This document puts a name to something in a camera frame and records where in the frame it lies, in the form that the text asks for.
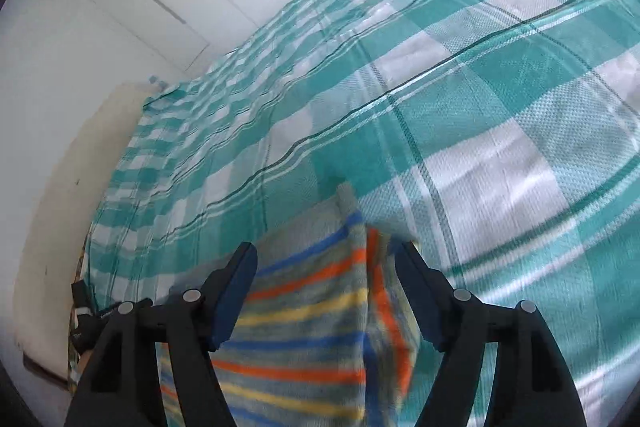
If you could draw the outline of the striped knit sweater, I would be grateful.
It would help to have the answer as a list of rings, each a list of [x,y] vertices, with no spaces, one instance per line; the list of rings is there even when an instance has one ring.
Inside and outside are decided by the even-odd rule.
[[[416,236],[409,194],[390,181],[358,196],[204,187],[186,214],[196,253],[175,291],[201,284],[233,247],[257,270],[213,369],[240,426],[393,426],[409,392],[418,325],[396,275],[395,239]]]

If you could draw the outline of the teal white plaid bedspread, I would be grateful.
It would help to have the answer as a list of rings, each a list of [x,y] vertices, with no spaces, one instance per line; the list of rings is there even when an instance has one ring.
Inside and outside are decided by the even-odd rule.
[[[639,379],[639,0],[293,0],[207,74],[153,96],[86,240],[96,309],[163,300],[204,187],[409,194],[428,265],[532,300],[591,426]],[[419,333],[394,426],[437,371]]]

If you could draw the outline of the cream padded headboard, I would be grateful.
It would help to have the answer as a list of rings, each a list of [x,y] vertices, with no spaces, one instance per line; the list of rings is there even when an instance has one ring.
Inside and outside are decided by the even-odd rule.
[[[25,367],[63,387],[82,248],[143,103],[154,94],[151,83],[123,83],[112,91],[53,168],[30,222],[14,284],[15,340]]]

